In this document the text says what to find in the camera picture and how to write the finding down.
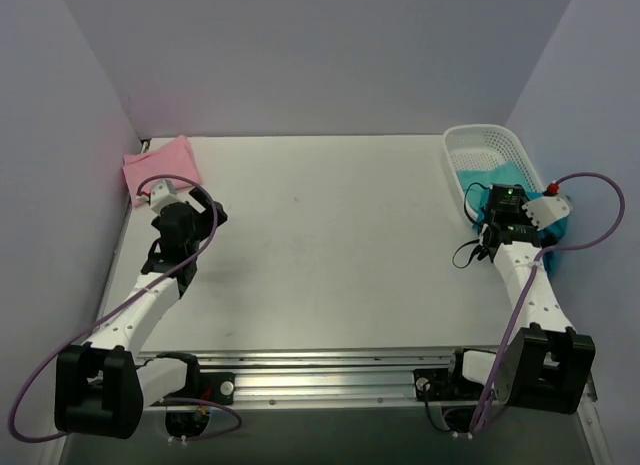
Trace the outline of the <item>teal t shirt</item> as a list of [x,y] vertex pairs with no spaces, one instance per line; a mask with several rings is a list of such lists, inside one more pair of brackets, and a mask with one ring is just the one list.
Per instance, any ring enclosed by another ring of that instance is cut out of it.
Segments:
[[[462,246],[471,249],[470,260],[481,261],[485,258],[492,260],[498,249],[487,250],[480,237],[483,219],[482,207],[487,202],[489,188],[494,184],[520,185],[525,189],[528,200],[536,199],[542,194],[533,191],[528,186],[524,174],[511,161],[507,161],[493,170],[459,170],[456,172],[456,177],[463,191],[463,213],[472,228],[478,233],[476,239],[466,242]],[[540,248],[557,245],[564,238],[567,225],[568,219],[564,218],[548,228],[538,231],[541,240]]]

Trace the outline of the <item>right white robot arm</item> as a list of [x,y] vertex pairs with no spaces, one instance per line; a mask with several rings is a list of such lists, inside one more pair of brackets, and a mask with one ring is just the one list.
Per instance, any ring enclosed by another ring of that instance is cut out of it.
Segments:
[[513,309],[502,354],[462,349],[444,373],[455,397],[488,385],[494,400],[561,414],[576,411],[590,375],[595,345],[562,311],[539,252],[556,244],[543,230],[567,218],[562,195],[531,199],[519,185],[493,184],[478,213],[478,254],[499,272]]

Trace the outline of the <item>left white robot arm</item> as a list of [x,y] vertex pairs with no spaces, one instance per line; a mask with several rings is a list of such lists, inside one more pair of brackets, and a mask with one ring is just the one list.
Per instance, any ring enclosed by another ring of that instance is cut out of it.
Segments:
[[181,200],[163,178],[149,192],[158,238],[126,298],[83,343],[66,346],[56,359],[54,423],[61,432],[126,439],[143,411],[165,398],[194,402],[202,390],[195,356],[162,352],[137,364],[139,352],[166,312],[185,294],[196,260],[228,216],[202,189]]

